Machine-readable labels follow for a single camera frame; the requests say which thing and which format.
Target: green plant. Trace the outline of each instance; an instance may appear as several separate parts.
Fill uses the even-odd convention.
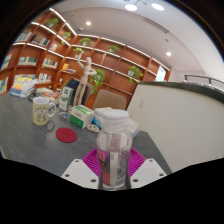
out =
[[[82,39],[80,39],[80,44],[83,45],[83,43],[86,42],[87,45],[90,45],[91,44],[91,39],[88,38],[88,37],[84,37]]]
[[[82,52],[82,48],[77,47],[76,49],[73,49],[73,51],[75,51],[77,54],[80,54]]]
[[[119,47],[113,44],[110,45],[109,49],[113,50],[114,53],[117,53],[119,51]]]
[[[105,79],[104,71],[101,69],[95,69],[96,75],[90,75],[90,82],[94,82],[93,86],[93,94],[96,94],[97,87],[103,84],[103,80]]]
[[[58,24],[58,19],[57,18],[53,18],[48,20],[45,25],[53,30],[55,30],[57,28]]]
[[[68,40],[68,41],[69,41],[69,40],[71,40],[71,35],[72,35],[72,34],[71,34],[70,32],[65,32],[65,33],[62,35],[62,37],[63,37],[65,40]]]
[[[67,85],[67,83],[68,83],[68,80],[65,80],[63,86],[61,86],[59,89],[63,89]]]
[[[134,78],[135,79],[140,79],[141,76],[143,76],[143,74],[141,73],[141,71],[134,65],[132,65],[130,68],[129,68],[130,71],[134,72],[134,75],[133,77],[130,77],[130,80],[129,80],[129,83],[132,84],[133,83],[133,80]]]

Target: cup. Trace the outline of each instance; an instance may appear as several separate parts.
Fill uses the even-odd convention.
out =
[[[50,107],[54,106],[54,112],[48,114]],[[49,99],[46,97],[35,97],[33,99],[33,122],[38,126],[47,124],[48,117],[53,117],[56,113],[56,106],[54,103],[49,103]]]

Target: ceiling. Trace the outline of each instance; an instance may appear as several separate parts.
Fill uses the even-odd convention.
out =
[[[52,8],[57,10],[76,33],[108,37],[138,48],[172,68],[177,79],[184,75],[200,75],[224,81],[221,55],[205,32],[187,15],[161,0],[158,11],[152,1],[142,0],[135,12],[125,9],[136,0],[65,0]],[[148,18],[166,30],[163,32],[144,21]]]

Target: potted plant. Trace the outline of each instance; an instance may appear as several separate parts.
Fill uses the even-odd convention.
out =
[[[57,18],[53,18],[48,20],[45,25],[53,30],[55,30],[57,28],[58,24],[58,19]]]
[[[119,47],[117,45],[111,44],[109,46],[109,52],[111,52],[111,53],[117,53],[118,51],[119,51]]]
[[[84,46],[88,46],[88,45],[91,44],[91,39],[88,38],[88,37],[82,38],[82,39],[80,40],[80,44],[81,44],[81,45],[84,45]]]
[[[65,32],[65,33],[62,35],[62,37],[63,37],[65,40],[68,40],[68,41],[69,41],[69,40],[71,40],[71,35],[72,35],[72,34],[71,34],[70,32]]]
[[[64,84],[59,89],[63,89],[67,84],[68,84],[68,80],[65,80]]]
[[[140,79],[143,74],[141,71],[134,65],[132,65],[128,70],[128,75],[130,75],[129,83],[133,83],[134,79]]]
[[[73,49],[73,51],[75,51],[75,58],[78,58],[78,56],[83,52],[82,48],[80,47]]]
[[[105,79],[104,71],[101,69],[95,69],[96,75],[90,75],[90,83],[94,82],[93,86],[93,94],[96,94],[97,87],[103,84],[103,80]]]

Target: cabinet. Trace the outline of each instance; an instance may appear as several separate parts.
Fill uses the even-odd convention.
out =
[[[58,26],[55,30],[46,26],[46,22],[54,18],[58,19]],[[26,41],[14,43],[8,52],[8,54],[12,54],[8,67],[0,71],[0,80],[5,77],[9,79],[8,90],[13,84],[14,76],[17,74],[35,74],[36,78],[39,77],[40,73],[52,76],[50,83],[36,84],[35,88],[53,86],[59,82],[59,79],[63,79],[63,82],[71,78],[81,79],[83,71],[77,63],[74,51],[77,47],[84,50],[82,55],[83,63],[85,63],[86,57],[91,57],[92,67],[104,70],[106,79],[103,85],[98,87],[98,91],[99,89],[106,89],[120,94],[127,99],[128,103],[136,87],[135,81],[133,84],[129,84],[128,70],[131,66],[136,66],[143,74],[139,80],[136,80],[137,82],[154,81],[160,65],[166,70],[165,81],[169,80],[170,69],[156,59],[116,40],[95,35],[76,34],[64,18],[54,10],[42,13],[25,28],[24,32],[31,32],[31,35]],[[70,40],[64,40],[63,34],[66,32],[71,33]],[[45,47],[32,43],[31,40],[34,35],[40,35],[49,40],[48,45]],[[80,39],[84,37],[91,39],[89,46],[80,45]],[[108,52],[111,44],[119,47],[117,53]],[[36,65],[18,65],[20,57],[35,57],[38,58],[38,61]],[[46,58],[57,62],[57,68],[43,64]],[[76,70],[76,73],[63,71],[64,63],[69,64],[71,69]],[[92,107],[95,97],[96,94],[91,95],[87,103],[89,108]]]

